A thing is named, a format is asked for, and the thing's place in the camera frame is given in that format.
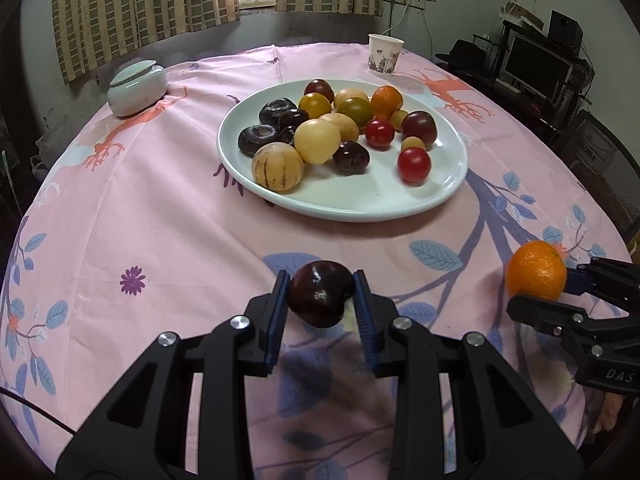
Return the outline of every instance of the silver bolt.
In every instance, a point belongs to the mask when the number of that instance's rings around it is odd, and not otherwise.
[[[411,328],[411,325],[414,324],[408,317],[396,317],[393,321],[394,326],[398,330],[408,330]]]
[[[178,341],[178,336],[175,335],[175,333],[173,332],[162,332],[159,336],[158,336],[158,342],[162,345],[162,346],[171,346],[172,344],[174,344],[176,341]]]
[[[247,328],[251,325],[251,320],[247,316],[235,316],[231,318],[231,326],[236,330],[242,330],[243,328]]]
[[[471,346],[481,346],[484,344],[484,336],[479,332],[469,332],[466,335],[466,342]]]

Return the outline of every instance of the paper cup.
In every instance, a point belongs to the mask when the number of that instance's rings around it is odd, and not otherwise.
[[[404,41],[380,34],[369,34],[369,68],[391,74],[396,69]]]

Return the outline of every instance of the floral tablecloth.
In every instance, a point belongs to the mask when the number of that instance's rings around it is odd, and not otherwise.
[[[77,428],[160,332],[208,332],[271,290],[280,269],[322,258],[364,269],[375,293],[437,334],[487,334],[581,441],[597,399],[572,381],[574,365],[555,339],[510,321],[503,267],[536,238],[569,267],[590,256],[627,259],[625,245],[567,168],[510,115],[409,52],[397,70],[386,79],[369,72],[359,44],[266,46],[169,68],[169,93],[133,118],[105,105],[20,225],[2,287],[2,384]],[[465,139],[466,183],[439,208],[379,224],[308,218],[245,191],[216,153],[223,117],[256,91],[318,77],[390,82],[439,108]],[[566,300],[594,316],[620,315],[591,296]],[[328,330],[289,316],[276,371],[246,385],[257,478],[386,478],[394,394],[392,380],[367,372],[352,311]],[[444,388],[450,428],[447,395]],[[5,403],[53,468],[69,437]],[[188,444],[193,470],[193,424]],[[448,470],[454,454],[447,430]]]

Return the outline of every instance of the white plate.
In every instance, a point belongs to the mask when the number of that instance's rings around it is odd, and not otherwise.
[[[238,148],[240,131],[258,124],[262,107],[286,97],[300,101],[308,80],[277,85],[253,94],[226,115],[218,134],[218,154],[229,173],[251,192],[286,209],[316,218],[342,222],[373,222],[403,218],[427,211],[448,199],[466,176],[466,148],[460,134],[437,110],[403,94],[402,108],[408,112],[424,110],[436,121],[438,140],[429,151],[433,168],[421,186],[404,184],[396,169],[402,135],[396,133],[391,147],[379,151],[367,145],[371,162],[363,174],[338,174],[333,161],[322,166],[305,164],[305,176],[293,190],[279,194],[254,182],[251,158]],[[372,95],[377,86],[357,81],[329,79],[335,92],[359,88]]]

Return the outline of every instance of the orange deer print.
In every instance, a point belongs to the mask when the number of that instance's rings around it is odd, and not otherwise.
[[[471,86],[462,81],[462,79],[458,79],[457,77],[453,77],[449,74],[443,74],[439,70],[434,70],[432,68],[427,68],[426,70],[444,75],[445,78],[431,79],[420,70],[414,70],[414,72],[420,74],[419,76],[413,74],[402,75],[409,76],[412,79],[417,79],[423,85],[426,85],[435,96],[439,97],[446,103],[445,108],[453,108],[453,111],[455,111],[455,113],[457,113],[458,115],[462,115],[463,117],[469,119],[475,119],[476,121],[480,121],[481,123],[484,123],[484,114],[482,112],[485,112],[488,117],[492,117],[495,115],[488,108],[484,108],[481,105],[467,101],[459,101],[450,94],[451,92],[455,92],[457,90],[472,89]]]
[[[118,149],[116,154],[113,156],[120,155],[120,152],[124,151],[124,145],[120,142],[113,142],[115,136],[132,126],[135,126],[136,124],[148,123],[149,121],[158,117],[158,115],[160,115],[162,112],[167,110],[167,108],[187,97],[187,87],[183,86],[182,88],[184,89],[184,95],[182,97],[172,99],[171,101],[166,101],[163,98],[151,108],[147,108],[143,112],[140,112],[138,115],[134,115],[133,117],[124,119],[109,133],[109,135],[107,135],[103,142],[98,142],[94,146],[95,153],[93,155],[89,155],[82,163],[82,166],[85,168],[91,167],[91,171],[94,171],[95,168],[100,166],[107,158],[109,158],[109,152],[111,148]]]

